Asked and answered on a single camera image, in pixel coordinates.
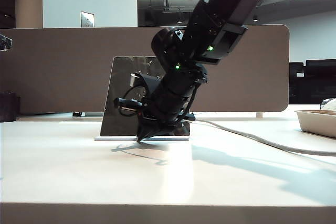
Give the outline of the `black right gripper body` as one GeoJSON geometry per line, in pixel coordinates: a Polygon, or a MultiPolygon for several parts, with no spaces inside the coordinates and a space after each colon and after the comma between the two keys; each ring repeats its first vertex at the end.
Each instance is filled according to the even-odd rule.
{"type": "Polygon", "coordinates": [[[194,121],[190,107],[196,95],[194,77],[134,77],[133,86],[119,98],[114,107],[123,116],[136,116],[140,124],[175,126],[184,120],[194,121]],[[141,100],[127,99],[135,88],[144,88],[141,100]]]}

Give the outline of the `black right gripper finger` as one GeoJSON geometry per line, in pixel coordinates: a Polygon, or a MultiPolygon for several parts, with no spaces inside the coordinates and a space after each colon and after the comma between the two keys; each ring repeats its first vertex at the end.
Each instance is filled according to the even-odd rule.
{"type": "Polygon", "coordinates": [[[154,136],[182,136],[184,135],[184,124],[179,123],[175,126],[159,126],[159,125],[153,125],[157,127],[157,132],[154,136]]]}
{"type": "Polygon", "coordinates": [[[140,124],[136,133],[137,142],[141,142],[145,138],[151,138],[157,132],[157,127],[153,125],[140,124]]]}

